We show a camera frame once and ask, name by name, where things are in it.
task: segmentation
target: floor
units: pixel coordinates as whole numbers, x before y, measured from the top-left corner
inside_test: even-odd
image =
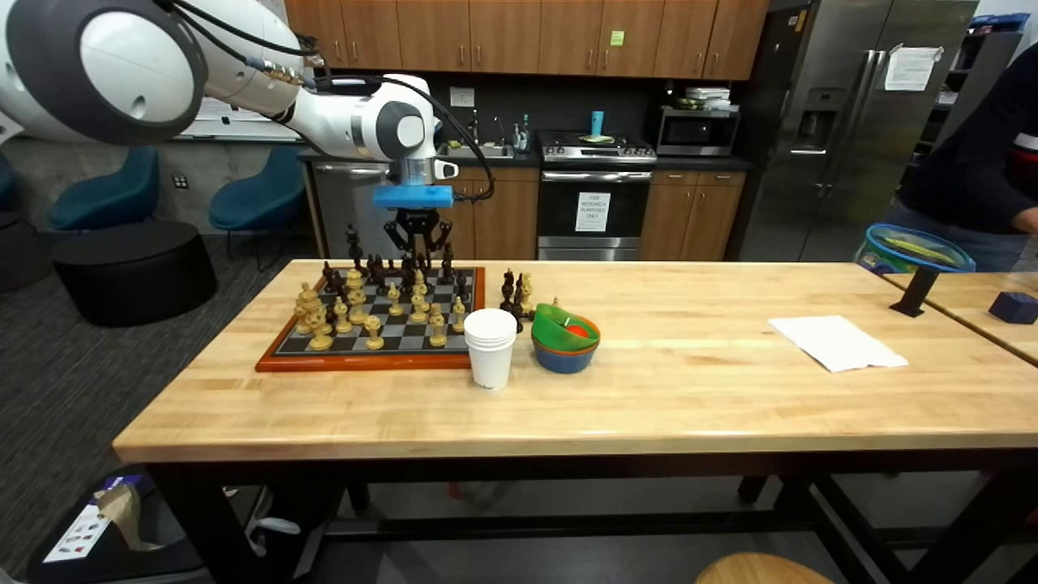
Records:
[[[221,284],[245,284],[255,275],[255,252],[225,255],[225,244],[212,245]],[[229,316],[250,297],[234,288]],[[842,475],[843,489],[876,526],[946,526],[977,489],[977,473],[862,473]],[[764,505],[775,495],[775,480],[764,492]],[[519,484],[378,484],[375,508],[379,515],[517,515],[517,512],[694,512],[737,508],[737,475],[671,475],[671,480],[519,480]],[[670,584],[694,580],[715,559],[726,552],[779,552],[804,562],[834,580],[843,580],[825,546],[813,531],[765,535],[588,535],[588,539],[449,539],[449,542],[321,542],[301,584]],[[970,584],[1001,584],[1038,552],[1035,542],[1006,546]]]

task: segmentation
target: refrigerator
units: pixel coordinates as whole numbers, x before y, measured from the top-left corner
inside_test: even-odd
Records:
[[[855,260],[895,196],[977,0],[773,0],[742,94],[737,260]]]

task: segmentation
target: small bowl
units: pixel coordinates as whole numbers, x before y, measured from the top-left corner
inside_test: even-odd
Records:
[[[582,346],[582,350],[555,350],[542,341],[532,341],[532,353],[536,361],[544,365],[544,369],[555,369],[555,373],[582,373],[590,365],[590,355],[593,355],[596,342],[593,346]]]

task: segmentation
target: wooden table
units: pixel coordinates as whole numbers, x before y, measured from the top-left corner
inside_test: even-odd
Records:
[[[429,480],[1038,460],[1038,369],[946,313],[894,311],[902,293],[860,265],[481,265],[490,288],[504,268],[522,268],[536,297],[593,316],[603,330],[593,365],[544,373],[526,334],[501,392],[474,388],[464,369],[257,373],[299,284],[321,268],[291,261],[115,451],[154,470],[225,580],[269,574],[234,542],[217,492],[229,480],[299,487],[341,475],[332,467],[352,480]],[[827,373],[765,320],[792,313],[843,313],[908,365]]]
[[[895,284],[913,281],[907,272],[886,278]],[[928,305],[1038,362],[1038,325],[1008,325],[990,313],[1001,293],[1038,294],[1038,272],[940,272],[928,293]]]

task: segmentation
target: paper cup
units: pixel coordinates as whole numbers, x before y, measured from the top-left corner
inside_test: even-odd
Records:
[[[464,316],[464,342],[476,386],[504,388],[514,373],[517,316],[504,309],[476,309]]]

